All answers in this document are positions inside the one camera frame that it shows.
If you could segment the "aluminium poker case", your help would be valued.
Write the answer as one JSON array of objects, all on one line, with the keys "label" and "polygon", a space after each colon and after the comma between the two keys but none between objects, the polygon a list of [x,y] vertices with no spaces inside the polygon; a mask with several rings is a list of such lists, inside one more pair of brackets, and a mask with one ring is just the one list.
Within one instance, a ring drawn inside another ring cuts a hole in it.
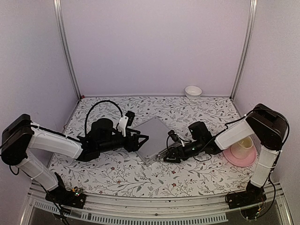
[{"label": "aluminium poker case", "polygon": [[146,143],[136,152],[142,162],[146,166],[150,166],[161,160],[167,152],[166,140],[170,128],[160,118],[153,117],[137,125],[134,129],[149,137]]}]

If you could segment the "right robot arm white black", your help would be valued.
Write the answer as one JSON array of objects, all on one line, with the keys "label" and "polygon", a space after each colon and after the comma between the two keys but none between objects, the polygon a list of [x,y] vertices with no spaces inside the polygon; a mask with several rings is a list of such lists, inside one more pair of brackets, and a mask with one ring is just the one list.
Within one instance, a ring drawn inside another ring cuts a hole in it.
[{"label": "right robot arm white black", "polygon": [[192,142],[177,147],[167,147],[165,162],[180,163],[201,152],[216,155],[232,147],[244,138],[256,135],[261,143],[261,152],[255,171],[249,181],[250,187],[243,193],[242,200],[253,204],[260,198],[262,188],[277,165],[279,154],[285,144],[290,125],[282,114],[257,104],[242,118],[225,124],[225,129],[212,135],[204,122],[197,121],[188,127]]}]

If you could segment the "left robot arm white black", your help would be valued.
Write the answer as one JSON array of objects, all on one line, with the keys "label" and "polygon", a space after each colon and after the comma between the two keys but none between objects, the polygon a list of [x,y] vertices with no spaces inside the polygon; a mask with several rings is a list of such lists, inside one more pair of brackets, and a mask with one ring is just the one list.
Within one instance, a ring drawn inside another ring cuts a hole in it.
[{"label": "left robot arm white black", "polygon": [[84,136],[72,138],[34,123],[22,114],[2,132],[0,157],[8,166],[16,166],[31,179],[39,182],[59,203],[66,203],[70,194],[59,184],[60,177],[41,163],[30,149],[46,150],[65,155],[80,162],[99,158],[102,152],[125,149],[138,151],[149,139],[140,131],[130,129],[135,113],[120,115],[117,126],[108,118],[93,122],[90,131],[84,124]]}]

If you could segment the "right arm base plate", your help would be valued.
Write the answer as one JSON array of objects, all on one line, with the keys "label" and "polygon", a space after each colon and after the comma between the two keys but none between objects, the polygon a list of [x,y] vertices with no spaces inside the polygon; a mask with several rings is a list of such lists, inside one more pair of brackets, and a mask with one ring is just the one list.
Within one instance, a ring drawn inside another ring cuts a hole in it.
[{"label": "right arm base plate", "polygon": [[263,187],[257,187],[250,182],[246,186],[246,190],[241,192],[228,193],[225,196],[225,202],[229,209],[249,206],[256,203],[262,203],[267,200]]}]

